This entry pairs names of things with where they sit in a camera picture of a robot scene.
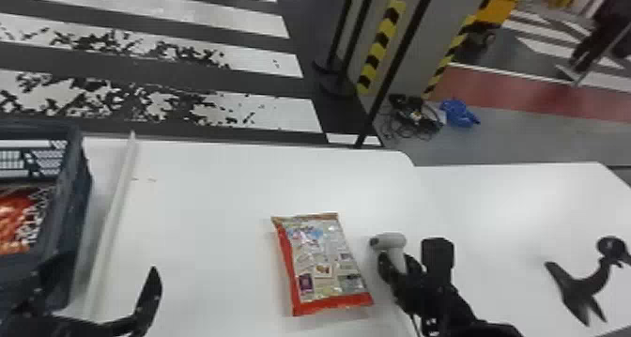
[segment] metal stand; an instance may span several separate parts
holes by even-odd
[[[419,25],[421,25],[423,16],[425,15],[425,12],[429,8],[429,4],[431,3],[431,1],[432,0],[421,0],[419,2],[419,5],[416,7],[416,10],[414,11],[414,14],[412,15],[412,19],[409,23],[408,30],[406,31],[406,34],[403,36],[403,39],[401,40],[401,46],[399,47],[399,50],[396,52],[396,55],[394,56],[394,60],[392,61],[392,65],[390,69],[388,70],[388,73],[386,73],[386,77],[383,80],[383,84],[381,85],[381,88],[379,89],[377,96],[375,97],[375,102],[373,102],[373,106],[370,108],[370,113],[368,113],[368,118],[366,119],[366,122],[363,126],[362,133],[360,133],[360,136],[357,138],[357,142],[353,146],[354,148],[357,148],[357,149],[362,148],[363,142],[366,140],[366,136],[368,135],[368,132],[370,132],[370,130],[373,128],[373,122],[375,121],[375,118],[377,117],[377,113],[379,112],[379,109],[381,108],[383,101],[386,99],[386,95],[388,94],[388,91],[390,90],[390,86],[392,85],[392,82],[394,81],[394,77],[396,76],[396,73],[399,71],[399,68],[401,67],[401,63],[403,63],[403,59],[406,57],[406,54],[408,53],[409,46],[412,43],[414,36],[416,36],[416,32],[419,29]]]
[[[360,8],[360,13],[357,16],[357,21],[355,22],[355,26],[353,27],[353,31],[350,35],[342,67],[340,68],[337,76],[325,76],[320,82],[320,87],[334,97],[350,99],[357,93],[355,85],[348,80],[347,71],[348,66],[350,65],[350,60],[353,58],[353,54],[355,53],[355,48],[357,48],[357,42],[360,39],[360,33],[362,32],[363,24],[366,21],[366,16],[368,16],[368,10],[370,9],[372,2],[373,0],[362,1],[362,7]]]
[[[318,56],[314,59],[314,68],[321,73],[337,73],[341,70],[342,64],[335,59],[337,56],[337,48],[340,46],[340,39],[342,38],[342,32],[346,25],[346,19],[348,18],[348,12],[353,0],[345,0],[342,13],[337,22],[337,28],[335,28],[335,36],[333,37],[333,43],[329,49],[329,53],[326,55]]]

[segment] black pole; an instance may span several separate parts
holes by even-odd
[[[348,47],[346,48],[346,52],[344,54],[342,67],[340,68],[340,72],[338,72],[334,82],[331,83],[331,79],[322,81],[322,88],[336,97],[350,98],[355,95],[355,85],[347,80],[347,71],[348,66],[350,66],[350,61],[353,59],[355,48],[357,48],[357,42],[360,40],[360,34],[362,33],[362,28],[372,3],[373,0],[362,0],[360,13],[357,16],[357,21],[355,22],[353,31],[350,34],[350,39],[348,40]]]
[[[421,2],[419,2],[419,5],[416,7],[416,10],[414,11],[414,14],[412,15],[412,19],[409,22],[408,30],[406,31],[406,34],[401,39],[401,45],[399,46],[399,50],[396,52],[396,55],[394,56],[394,59],[392,60],[392,65],[390,66],[390,69],[388,69],[388,73],[386,73],[386,77],[383,79],[383,84],[381,84],[381,88],[379,89],[379,92],[377,93],[377,96],[375,97],[375,102],[373,103],[373,106],[370,108],[370,113],[368,113],[368,118],[366,119],[366,122],[363,125],[362,133],[360,133],[360,136],[357,138],[357,142],[355,142],[355,145],[353,146],[354,148],[357,148],[357,149],[362,148],[363,142],[366,140],[366,136],[368,135],[368,132],[370,132],[370,129],[373,128],[373,122],[375,121],[375,117],[377,117],[377,113],[379,112],[379,109],[381,109],[381,105],[383,104],[383,101],[386,99],[386,94],[388,94],[388,91],[390,90],[392,81],[394,81],[394,77],[396,76],[396,73],[399,71],[399,68],[401,67],[401,63],[403,62],[403,59],[406,57],[406,54],[408,53],[409,45],[412,43],[414,36],[416,36],[416,32],[419,30],[419,25],[421,24],[421,21],[423,20],[423,16],[425,15],[425,12],[429,8],[429,4],[431,2],[432,0],[421,0]]]
[[[350,11],[350,6],[352,5],[353,0],[344,0],[344,6],[342,7],[342,13],[340,14],[340,18],[337,20],[337,28],[335,28],[335,35],[333,36],[333,43],[331,44],[331,48],[329,49],[329,54],[327,54],[327,60],[325,62],[325,66],[319,66],[318,62],[314,60],[314,64],[323,69],[323,70],[332,70],[333,63],[335,61],[335,56],[337,55],[337,48],[340,47],[340,40],[342,39],[342,33],[344,32],[344,27],[346,25],[346,19],[348,18],[348,12]]]

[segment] person's leg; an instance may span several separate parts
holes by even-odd
[[[587,54],[578,62],[575,67],[577,72],[585,72],[593,60],[602,55],[609,45],[615,40],[626,28],[627,22],[620,18],[611,18],[602,26],[602,32],[595,38],[592,47]]]
[[[585,54],[592,48],[595,42],[600,40],[604,33],[604,26],[599,25],[589,36],[583,39],[574,49],[572,57],[570,57],[570,65],[575,65]]]

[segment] stanchion post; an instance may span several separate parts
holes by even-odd
[[[326,58],[314,59],[314,67],[321,72],[332,73],[339,71],[339,67],[336,68],[334,66],[335,56],[337,55],[337,49],[340,47],[340,40],[342,39],[342,33],[344,32],[346,19],[348,18],[348,12],[350,11],[350,6],[352,5],[352,3],[353,0],[344,0],[342,13],[340,14],[340,18],[337,20],[337,28],[335,28],[333,42],[331,43],[331,48],[329,49],[329,53],[327,54]]]
[[[401,0],[390,0],[390,4],[383,14],[383,20],[378,27],[375,42],[370,46],[366,62],[357,79],[357,92],[368,93],[373,81],[377,78],[377,72],[381,61],[388,53],[388,46],[396,34],[397,24],[406,11],[406,3]]]
[[[351,98],[357,93],[357,89],[354,84],[352,84],[348,78],[348,67],[350,66],[350,62],[353,59],[353,54],[355,53],[355,48],[357,48],[357,42],[360,39],[360,34],[362,33],[363,24],[366,21],[366,17],[368,16],[368,11],[370,10],[370,6],[373,3],[373,0],[362,0],[362,6],[360,7],[360,13],[357,16],[357,21],[355,22],[355,26],[350,34],[350,39],[348,40],[348,47],[346,48],[346,52],[344,53],[344,59],[342,61],[342,67],[338,72],[337,76],[332,78],[324,78],[320,85],[322,88],[334,95],[335,97],[340,98]]]
[[[432,0],[421,0],[419,5],[414,10],[412,14],[412,18],[408,25],[408,30],[406,30],[406,34],[401,39],[401,45],[399,46],[399,50],[394,55],[394,59],[392,60],[392,64],[388,72],[386,73],[386,77],[381,84],[381,88],[377,92],[377,96],[375,97],[375,101],[373,102],[373,106],[370,108],[370,112],[368,113],[368,117],[366,118],[366,122],[363,125],[363,130],[360,135],[357,137],[357,141],[355,142],[354,148],[362,148],[363,142],[366,140],[366,136],[368,132],[373,128],[373,122],[377,117],[377,113],[379,109],[381,109],[381,105],[383,101],[386,99],[386,94],[390,90],[390,86],[394,81],[394,77],[396,76],[399,68],[401,67],[401,63],[403,63],[403,59],[406,57],[408,53],[409,46],[412,43],[412,40],[416,36],[416,32],[419,29],[419,25],[421,25],[421,21],[423,20],[423,16],[425,12],[429,8],[429,4]]]
[[[442,78],[442,74],[445,73],[449,64],[454,60],[455,53],[458,51],[458,48],[462,46],[462,44],[467,40],[469,36],[469,31],[472,28],[473,24],[477,17],[475,15],[467,16],[467,19],[462,23],[460,27],[460,31],[455,36],[454,40],[449,44],[449,50],[445,54],[445,57],[442,58],[439,62],[439,68],[434,72],[434,76],[429,80],[427,84],[427,88],[424,90],[421,98],[424,100],[429,100],[432,97],[432,93],[434,89],[439,84],[440,79]]]

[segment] person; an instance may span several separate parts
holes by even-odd
[[[570,65],[576,72],[587,71],[631,23],[631,0],[607,0],[606,5],[598,13],[598,27],[572,53]]]

